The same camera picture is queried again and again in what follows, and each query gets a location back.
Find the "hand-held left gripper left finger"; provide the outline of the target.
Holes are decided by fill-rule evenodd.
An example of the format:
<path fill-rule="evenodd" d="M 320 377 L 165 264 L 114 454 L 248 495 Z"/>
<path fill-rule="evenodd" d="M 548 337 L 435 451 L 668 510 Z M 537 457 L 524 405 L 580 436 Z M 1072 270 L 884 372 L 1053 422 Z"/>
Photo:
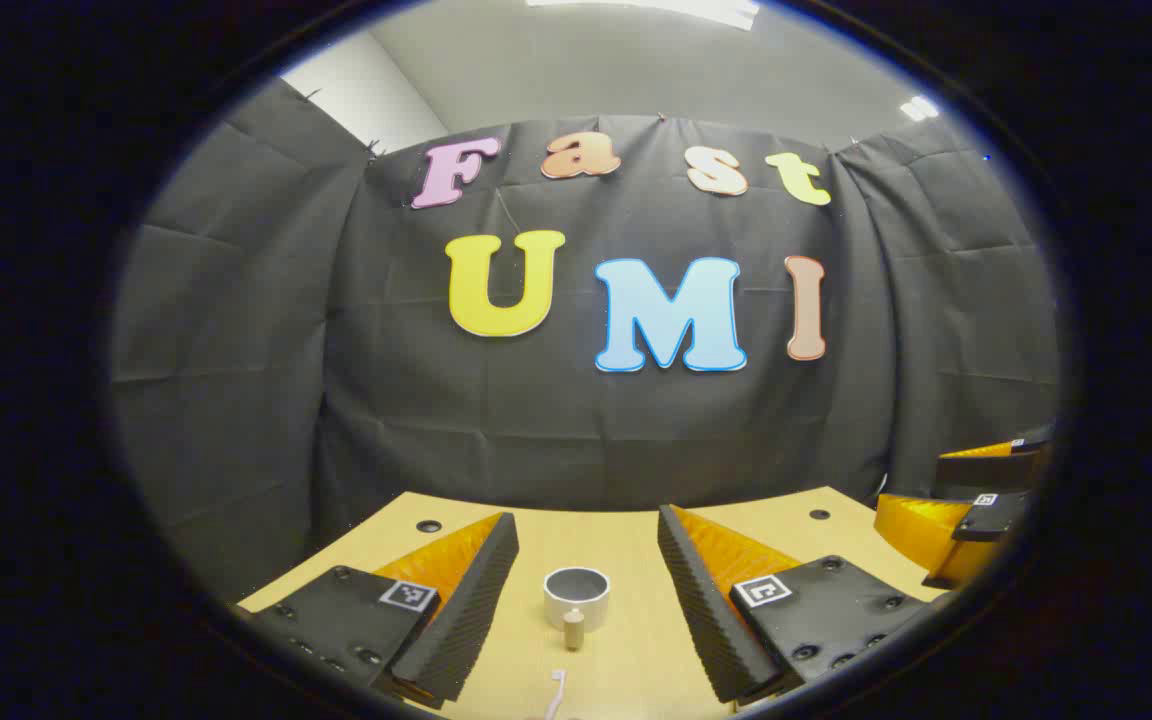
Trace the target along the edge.
<path fill-rule="evenodd" d="M 517 553 L 515 516 L 497 511 L 372 571 L 334 564 L 242 616 L 353 694 L 442 706 L 465 688 Z"/>

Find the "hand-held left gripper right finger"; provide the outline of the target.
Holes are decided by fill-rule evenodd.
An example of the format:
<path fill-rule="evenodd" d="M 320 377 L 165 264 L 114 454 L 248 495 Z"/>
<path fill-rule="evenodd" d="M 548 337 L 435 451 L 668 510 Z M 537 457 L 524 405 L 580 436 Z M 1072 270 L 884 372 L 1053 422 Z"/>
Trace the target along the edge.
<path fill-rule="evenodd" d="M 658 544 L 717 700 L 818 682 L 946 605 L 861 503 L 660 506 Z"/>

